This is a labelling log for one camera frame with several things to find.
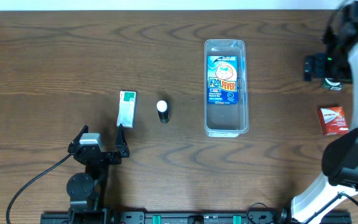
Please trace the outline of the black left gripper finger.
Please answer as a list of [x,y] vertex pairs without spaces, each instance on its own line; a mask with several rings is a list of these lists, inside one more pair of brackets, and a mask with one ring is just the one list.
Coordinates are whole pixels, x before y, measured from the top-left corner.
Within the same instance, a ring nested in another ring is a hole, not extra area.
[[118,126],[116,140],[115,140],[115,147],[121,157],[130,156],[129,146],[127,145],[127,141],[124,136],[124,127],[121,124]]
[[89,127],[84,125],[79,134],[72,140],[68,146],[68,153],[76,153],[81,148],[80,139],[84,133],[88,133]]

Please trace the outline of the dark green round-logo box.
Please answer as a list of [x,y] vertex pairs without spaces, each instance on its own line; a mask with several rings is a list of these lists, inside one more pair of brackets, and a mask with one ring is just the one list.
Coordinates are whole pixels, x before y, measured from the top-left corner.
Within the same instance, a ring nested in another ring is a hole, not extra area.
[[343,84],[341,82],[334,81],[332,78],[324,78],[321,82],[321,88],[332,91],[341,91]]

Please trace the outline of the white green medicine box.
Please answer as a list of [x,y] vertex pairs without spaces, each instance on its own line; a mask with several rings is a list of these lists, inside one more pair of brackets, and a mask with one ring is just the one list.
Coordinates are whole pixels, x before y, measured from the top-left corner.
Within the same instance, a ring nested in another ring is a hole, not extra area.
[[122,125],[124,128],[133,128],[136,96],[135,91],[120,91],[117,126]]

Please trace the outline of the red medicine box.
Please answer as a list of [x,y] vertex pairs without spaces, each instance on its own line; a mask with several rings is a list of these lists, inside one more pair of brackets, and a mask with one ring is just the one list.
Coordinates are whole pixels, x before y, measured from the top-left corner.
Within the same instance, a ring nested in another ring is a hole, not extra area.
[[349,131],[342,106],[318,108],[318,116],[325,136],[346,134]]

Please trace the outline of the blue Kool Fever box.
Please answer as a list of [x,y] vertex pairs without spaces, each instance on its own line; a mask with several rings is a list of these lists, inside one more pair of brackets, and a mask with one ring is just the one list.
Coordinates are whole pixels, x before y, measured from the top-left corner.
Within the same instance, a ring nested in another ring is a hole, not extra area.
[[206,65],[207,102],[215,105],[238,104],[237,57],[235,55],[209,55]]

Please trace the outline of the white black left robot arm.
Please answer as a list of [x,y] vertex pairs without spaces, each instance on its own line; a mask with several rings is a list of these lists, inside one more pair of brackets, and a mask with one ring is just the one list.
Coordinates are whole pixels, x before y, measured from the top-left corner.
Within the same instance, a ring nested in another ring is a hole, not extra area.
[[116,150],[103,152],[101,135],[90,133],[87,125],[68,147],[69,155],[85,166],[84,172],[73,175],[67,182],[70,197],[69,223],[119,223],[119,214],[104,205],[109,167],[119,165],[130,156],[123,125],[118,126]]

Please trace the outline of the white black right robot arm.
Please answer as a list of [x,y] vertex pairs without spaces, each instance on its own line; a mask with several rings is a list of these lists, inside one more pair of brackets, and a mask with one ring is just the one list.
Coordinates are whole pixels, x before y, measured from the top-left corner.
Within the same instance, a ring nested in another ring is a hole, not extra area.
[[346,127],[334,125],[341,119],[338,108],[320,108],[326,129],[343,136],[324,150],[321,173],[301,194],[292,198],[281,214],[282,223],[342,223],[344,217],[332,210],[345,200],[358,206],[358,1],[343,1],[331,14],[324,35],[326,51],[304,60],[304,79],[330,79],[353,86],[353,112]]

